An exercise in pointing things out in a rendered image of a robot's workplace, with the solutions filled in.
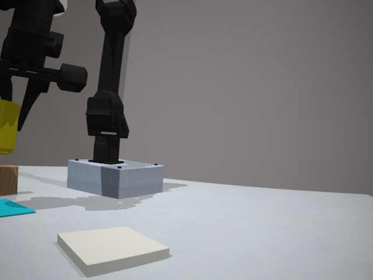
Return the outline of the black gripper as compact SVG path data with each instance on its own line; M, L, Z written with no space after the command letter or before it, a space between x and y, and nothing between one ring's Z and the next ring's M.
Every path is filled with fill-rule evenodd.
M31 17L15 17L10 26L13 25L22 27L22 30L46 34L47 37L50 33L50 27L47 24ZM60 90L76 93L80 93L86 86L88 74L85 67L62 63L61 69L57 70L40 68L40 65L36 63L36 60L16 55L9 55L9 58L0 60L1 99L12 102L12 76L29 78L22 108L20 109L18 131L22 129L25 119L40 93L48 93L50 82L56 82Z

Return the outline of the wooden plank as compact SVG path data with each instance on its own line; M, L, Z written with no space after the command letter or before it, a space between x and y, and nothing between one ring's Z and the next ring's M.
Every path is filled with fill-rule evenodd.
M18 170L15 165L0 165L0 195L17 194Z

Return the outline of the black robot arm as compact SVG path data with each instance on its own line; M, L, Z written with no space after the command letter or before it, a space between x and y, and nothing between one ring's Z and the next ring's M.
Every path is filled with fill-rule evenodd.
M53 15L64 12L59 0L0 0L0 10L15 8L13 18L26 16L38 19L51 28ZM96 11L105 31L98 89L87 101L86 121L88 135L96 136L93 159L88 162L115 165L119 161L120 138L128 139L129 128L124 117L124 105L118 95L124 40L133 28L136 6L133 0L104 3L96 0ZM12 18L12 19L13 19ZM46 34L22 30L13 25L4 39L1 60L9 55L30 58L44 68L45 56L58 58L64 35L57 32ZM117 134L101 134L116 132Z

